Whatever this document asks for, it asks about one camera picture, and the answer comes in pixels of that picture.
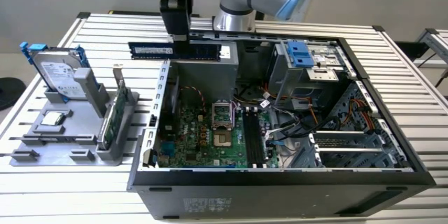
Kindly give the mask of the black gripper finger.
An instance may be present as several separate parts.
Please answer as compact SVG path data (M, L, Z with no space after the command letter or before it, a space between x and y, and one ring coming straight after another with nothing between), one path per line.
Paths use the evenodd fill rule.
M178 59L184 59L190 53L190 15L184 6L162 6L160 13L167 33L174 40L174 53Z

